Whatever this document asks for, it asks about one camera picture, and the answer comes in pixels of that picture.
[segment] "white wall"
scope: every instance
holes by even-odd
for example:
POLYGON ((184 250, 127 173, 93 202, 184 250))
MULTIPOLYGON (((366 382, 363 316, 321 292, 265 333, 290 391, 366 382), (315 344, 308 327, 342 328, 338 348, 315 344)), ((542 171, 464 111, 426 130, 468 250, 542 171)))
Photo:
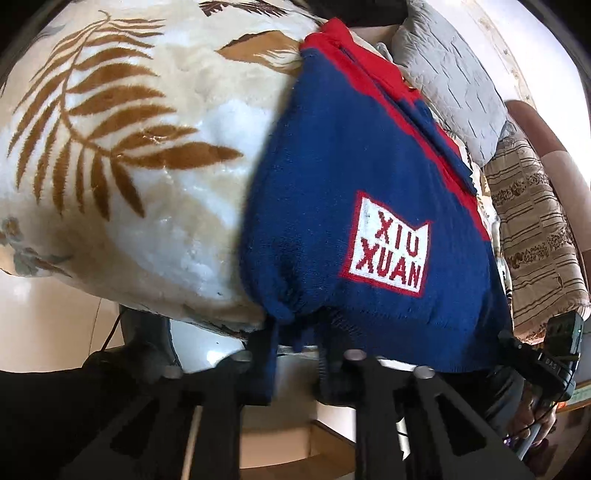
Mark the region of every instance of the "white wall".
POLYGON ((494 46, 463 5, 462 0, 427 0, 451 23, 474 51, 503 100, 517 98, 515 79, 507 71, 494 46))
POLYGON ((552 33, 518 0, 428 0, 464 37, 491 76, 503 100, 519 99, 516 80, 469 13, 475 2, 490 17, 513 53, 538 113, 591 181, 591 127, 579 77, 552 33))
POLYGON ((591 128, 579 72, 552 33, 518 0, 477 0, 509 45, 541 117, 591 180, 591 128))

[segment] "black wire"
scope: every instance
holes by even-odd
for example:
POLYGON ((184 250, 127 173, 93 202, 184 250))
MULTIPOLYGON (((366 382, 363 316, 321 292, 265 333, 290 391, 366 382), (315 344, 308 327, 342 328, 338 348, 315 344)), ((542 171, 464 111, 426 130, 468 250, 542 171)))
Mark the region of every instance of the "black wire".
POLYGON ((117 325, 119 325, 119 321, 121 320, 121 315, 123 315, 123 312, 121 312, 119 314, 119 316, 117 317, 117 319, 115 320, 115 324, 113 325, 113 328, 111 329, 111 332, 110 332, 109 336, 107 337, 107 340, 105 340, 105 343, 103 343, 103 348, 100 349, 101 352, 104 352, 106 350, 107 345, 109 345, 109 342, 113 338, 113 335, 115 334, 115 331, 117 330, 117 325))
MULTIPOLYGON (((564 390, 562 392, 562 395, 560 397, 562 397, 566 393, 566 391, 569 389, 570 381, 573 379, 573 377, 574 377, 574 372, 571 371, 570 377, 569 377, 569 381, 566 382, 566 387, 564 388, 564 390)), ((535 420, 533 423, 530 423, 527 427, 523 427, 521 430, 518 430, 513 435, 507 435, 505 438, 503 438, 503 441, 512 439, 514 437, 517 437, 521 432, 524 432, 524 431, 529 430, 530 428, 532 428, 540 420, 546 418, 550 414, 550 412, 552 410, 554 410, 554 407, 555 406, 556 406, 556 402, 554 402, 554 404, 548 410, 546 410, 546 412, 539 419, 535 420)))

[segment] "striped cushion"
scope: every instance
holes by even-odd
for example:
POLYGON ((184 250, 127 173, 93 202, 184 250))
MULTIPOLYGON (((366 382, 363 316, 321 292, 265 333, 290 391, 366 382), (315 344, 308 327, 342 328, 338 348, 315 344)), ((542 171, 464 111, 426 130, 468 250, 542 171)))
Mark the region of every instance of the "striped cushion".
POLYGON ((545 336, 548 319, 591 312, 570 225, 542 163, 522 132, 502 140, 484 167, 501 217, 501 240, 513 280, 515 335, 545 336))

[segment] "white surface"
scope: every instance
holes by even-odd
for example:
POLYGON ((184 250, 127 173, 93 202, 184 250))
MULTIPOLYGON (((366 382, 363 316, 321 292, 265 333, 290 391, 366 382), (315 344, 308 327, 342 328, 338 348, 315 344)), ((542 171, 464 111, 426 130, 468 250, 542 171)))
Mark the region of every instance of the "white surface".
POLYGON ((478 3, 513 52, 538 113, 573 156, 589 184, 589 112, 573 60, 555 36, 518 0, 478 0, 478 3))
POLYGON ((0 370, 80 367, 88 357, 99 303, 53 278, 0 271, 0 370))
POLYGON ((466 40, 503 100, 517 98, 515 79, 507 72, 494 46, 462 5, 462 0, 428 0, 466 40))
POLYGON ((186 373, 215 367, 222 358, 244 349, 240 340, 224 337, 189 323, 173 320, 170 331, 174 349, 186 373))

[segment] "knit sweater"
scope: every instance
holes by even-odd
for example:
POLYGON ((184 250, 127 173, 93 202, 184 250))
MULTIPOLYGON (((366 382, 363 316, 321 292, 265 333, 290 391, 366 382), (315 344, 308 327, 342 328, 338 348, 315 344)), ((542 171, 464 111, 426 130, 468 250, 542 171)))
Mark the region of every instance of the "knit sweater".
POLYGON ((457 147, 339 20, 301 54, 246 208, 248 294, 292 333, 316 319, 319 344, 339 329, 442 372, 494 366, 511 318, 457 147))

